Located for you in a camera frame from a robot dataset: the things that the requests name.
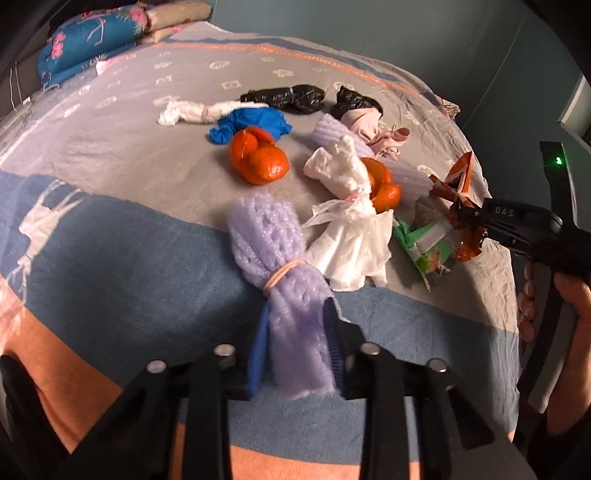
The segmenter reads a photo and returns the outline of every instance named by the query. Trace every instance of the teal wall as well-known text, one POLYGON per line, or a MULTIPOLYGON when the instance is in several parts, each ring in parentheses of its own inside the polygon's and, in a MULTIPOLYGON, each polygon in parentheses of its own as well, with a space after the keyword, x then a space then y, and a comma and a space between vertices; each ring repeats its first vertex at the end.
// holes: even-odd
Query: teal wall
POLYGON ((556 35, 528 14, 481 106, 464 127, 491 193, 550 207, 538 142, 563 143, 579 226, 591 231, 591 155, 559 124, 580 70, 556 35))
POLYGON ((524 17, 519 0, 210 0, 231 31, 300 37, 394 63, 469 117, 524 17))

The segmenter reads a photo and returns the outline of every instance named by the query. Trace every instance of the green packaging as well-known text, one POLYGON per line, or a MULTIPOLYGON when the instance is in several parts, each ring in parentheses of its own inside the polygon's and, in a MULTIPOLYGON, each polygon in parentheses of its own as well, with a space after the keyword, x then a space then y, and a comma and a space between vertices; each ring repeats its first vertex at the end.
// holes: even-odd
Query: green packaging
POLYGON ((459 233, 447 220, 431 223, 417 230, 394 218, 394 235, 420 272, 427 289, 452 270, 456 260, 454 251, 459 244, 459 233))

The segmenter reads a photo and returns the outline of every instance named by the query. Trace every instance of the bedsheet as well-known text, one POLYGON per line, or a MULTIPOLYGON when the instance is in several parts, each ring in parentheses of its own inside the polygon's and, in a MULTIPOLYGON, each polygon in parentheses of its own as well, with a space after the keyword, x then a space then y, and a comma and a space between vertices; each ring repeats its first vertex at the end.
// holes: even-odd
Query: bedsheet
MULTIPOLYGON (((208 126, 157 124, 168 101, 214 103, 309 83, 327 91, 329 105, 345 85, 378 100, 390 127, 409 127, 399 157, 420 171, 443 178, 471 150, 438 97, 408 72, 206 22, 71 83, 0 131, 1 332, 70 449, 149 360, 189 361, 260 314, 264 298, 230 251, 232 202, 269 192, 304 222, 313 204, 330 199, 302 173, 322 112, 286 114, 294 129, 278 145, 291 170, 252 187, 232 170, 227 148, 208 142, 208 126)), ((479 165, 473 175, 470 195, 481 201, 488 190, 479 165)), ((481 256, 429 293, 404 251, 391 250, 387 287, 337 294, 343 314, 401 359, 446 360, 510 432, 519 368, 509 252, 486 241, 481 256)), ((363 407, 334 396, 290 402, 266 381, 250 403, 230 404, 236 478, 356 478, 363 407)), ((410 414, 416 475, 413 421, 410 414)))

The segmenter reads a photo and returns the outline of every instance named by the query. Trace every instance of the black plastic bag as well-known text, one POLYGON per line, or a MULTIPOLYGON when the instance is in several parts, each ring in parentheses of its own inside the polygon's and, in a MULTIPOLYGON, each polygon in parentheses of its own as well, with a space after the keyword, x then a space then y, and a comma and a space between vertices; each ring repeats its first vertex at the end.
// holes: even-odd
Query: black plastic bag
POLYGON ((323 89, 313 85, 295 85, 291 88, 249 90, 240 96, 240 101, 266 103, 278 110, 293 107, 303 113, 314 113, 321 110, 325 96, 323 89))
POLYGON ((381 114, 380 117, 384 114, 384 109, 377 100, 361 95, 354 90, 349 90, 344 86, 341 86, 339 93, 336 94, 336 104, 330 109, 330 114, 340 120, 349 110, 358 108, 377 108, 381 114))
POLYGON ((291 101, 293 107, 304 113, 314 113, 322 109, 322 102, 326 96, 322 88, 313 85, 294 85, 291 90, 294 92, 291 101))

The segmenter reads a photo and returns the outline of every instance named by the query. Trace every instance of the blue floral pillow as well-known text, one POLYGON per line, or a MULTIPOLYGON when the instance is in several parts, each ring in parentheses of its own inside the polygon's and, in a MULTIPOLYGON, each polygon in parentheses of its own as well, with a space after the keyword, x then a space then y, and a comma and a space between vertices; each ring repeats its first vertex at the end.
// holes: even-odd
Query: blue floral pillow
POLYGON ((57 73, 84 68, 133 46, 148 18, 143 8, 130 5, 115 10, 87 12, 71 18, 51 36, 37 57, 37 73, 44 86, 59 83, 57 73))

